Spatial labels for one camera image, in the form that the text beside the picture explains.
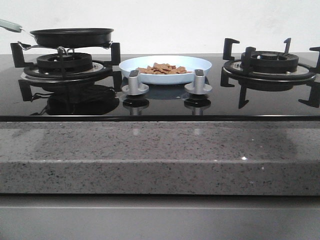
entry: white bowl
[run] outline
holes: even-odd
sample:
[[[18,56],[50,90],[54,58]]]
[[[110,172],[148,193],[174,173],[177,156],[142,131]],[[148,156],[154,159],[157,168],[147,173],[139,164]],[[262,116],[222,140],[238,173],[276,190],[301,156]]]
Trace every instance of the white bowl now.
[[[139,80],[144,84],[155,85],[174,85],[174,84],[187,84],[194,80],[195,69],[202,69],[204,74],[207,75],[212,64],[211,62],[202,58],[192,56],[178,56],[178,55],[154,55],[154,56],[141,56],[125,60],[119,64],[122,74],[128,78],[132,70],[137,68],[146,68],[148,65],[153,66],[154,63],[170,64],[177,67],[183,66],[191,73],[183,74],[146,74],[141,73]]]

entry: speckled stone surface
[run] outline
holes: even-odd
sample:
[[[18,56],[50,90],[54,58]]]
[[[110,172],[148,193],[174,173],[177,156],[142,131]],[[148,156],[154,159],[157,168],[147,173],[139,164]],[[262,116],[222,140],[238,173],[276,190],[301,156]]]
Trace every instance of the speckled stone surface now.
[[[320,195],[320,122],[0,122],[0,193]]]

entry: pan handle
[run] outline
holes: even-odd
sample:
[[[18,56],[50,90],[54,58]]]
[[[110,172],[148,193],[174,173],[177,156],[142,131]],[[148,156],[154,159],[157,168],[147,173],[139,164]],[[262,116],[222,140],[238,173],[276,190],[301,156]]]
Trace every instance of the pan handle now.
[[[10,21],[0,19],[0,27],[14,33],[21,33],[22,26]]]

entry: silver knob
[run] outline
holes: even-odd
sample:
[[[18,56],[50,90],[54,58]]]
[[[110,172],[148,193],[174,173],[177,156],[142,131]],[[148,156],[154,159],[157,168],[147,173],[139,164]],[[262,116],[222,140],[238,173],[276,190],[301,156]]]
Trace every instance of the silver knob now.
[[[212,87],[205,83],[206,76],[202,69],[194,70],[194,81],[184,85],[184,90],[190,94],[203,95],[212,90]]]
[[[126,95],[136,96],[149,91],[149,86],[139,81],[140,71],[132,70],[129,74],[128,85],[122,87],[122,92]]]

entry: black frying pan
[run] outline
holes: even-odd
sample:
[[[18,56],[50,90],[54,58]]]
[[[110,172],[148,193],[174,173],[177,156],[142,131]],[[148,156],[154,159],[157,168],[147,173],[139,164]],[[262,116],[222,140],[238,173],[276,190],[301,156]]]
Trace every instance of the black frying pan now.
[[[0,19],[0,27],[20,33],[22,26]],[[85,48],[107,46],[111,41],[112,28],[58,28],[34,30],[30,34],[36,43],[47,48]]]

